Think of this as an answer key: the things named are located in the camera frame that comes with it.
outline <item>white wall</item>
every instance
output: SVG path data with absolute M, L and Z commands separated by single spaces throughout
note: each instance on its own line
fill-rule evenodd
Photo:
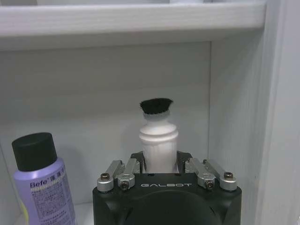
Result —
M 53 133 L 75 203 L 91 201 L 99 174 L 141 150 L 139 102 L 174 100 L 179 149 L 206 158 L 210 43 L 0 52 L 0 143 L 10 175 L 11 142 Z
M 213 0 L 213 2 L 262 2 L 267 0 Z
M 259 224 L 296 225 L 300 215 L 300 2 L 269 4 L 271 101 L 263 149 Z
M 0 0 L 0 5 L 4 6 L 35 6 L 37 0 Z
M 0 221 L 11 225 L 20 215 L 20 209 L 0 147 Z
M 169 0 L 37 0 L 38 5 L 115 5 L 115 4 L 159 4 Z
M 243 225 L 253 225 L 256 213 L 262 143 L 255 122 L 265 112 L 257 108 L 262 51 L 262 31 L 212 42 L 209 157 L 235 173 L 243 190 Z

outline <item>white cabinet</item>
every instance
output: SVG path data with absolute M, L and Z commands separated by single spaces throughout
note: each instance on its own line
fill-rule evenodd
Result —
M 296 224 L 298 8 L 293 0 L 0 7 L 0 220 L 24 223 L 9 180 L 11 142 L 46 131 L 65 160 L 79 224 L 92 225 L 99 174 L 140 151 L 139 102 L 167 97 L 179 149 L 236 173 L 243 225 Z

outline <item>silver joint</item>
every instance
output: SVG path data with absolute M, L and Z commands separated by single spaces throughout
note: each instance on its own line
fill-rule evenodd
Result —
M 113 180 L 122 173 L 125 165 L 121 160 L 114 160 L 105 173 L 101 174 L 97 180 L 97 189 L 100 192 L 108 192 L 113 189 Z
M 205 168 L 207 169 L 207 171 L 213 173 L 216 176 L 216 178 L 220 182 L 220 187 L 222 189 L 226 191 L 235 191 L 237 189 L 238 186 L 233 173 L 225 171 L 214 160 L 206 160 Z
M 136 158 L 130 158 L 123 173 L 118 175 L 118 186 L 127 191 L 135 185 L 134 173 L 140 173 L 140 162 Z
M 215 175 L 208 172 L 197 158 L 190 158 L 185 163 L 186 173 L 195 173 L 198 177 L 198 185 L 204 189 L 212 190 L 215 186 Z

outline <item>bolt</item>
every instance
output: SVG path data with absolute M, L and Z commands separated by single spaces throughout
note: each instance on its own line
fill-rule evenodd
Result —
M 109 173 L 105 172 L 100 176 L 101 180 L 109 180 Z
M 214 188 L 214 182 L 212 182 L 211 180 L 207 180 L 205 182 L 205 186 L 208 190 L 212 190 Z
M 224 178 L 228 179 L 228 180 L 232 180 L 233 179 L 233 173 L 232 172 L 225 172 L 224 173 Z
M 129 189 L 128 181 L 122 181 L 120 183 L 120 188 L 121 188 L 122 191 L 127 191 Z

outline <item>shelf board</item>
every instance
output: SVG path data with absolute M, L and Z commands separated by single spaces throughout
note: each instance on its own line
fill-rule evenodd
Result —
M 94 225 L 94 217 L 93 217 L 93 204 L 79 204 L 75 205 L 75 214 L 78 225 Z M 24 225 L 25 219 L 23 215 L 21 215 L 15 225 Z
M 264 27 L 265 3 L 0 7 L 0 50 L 177 43 Z

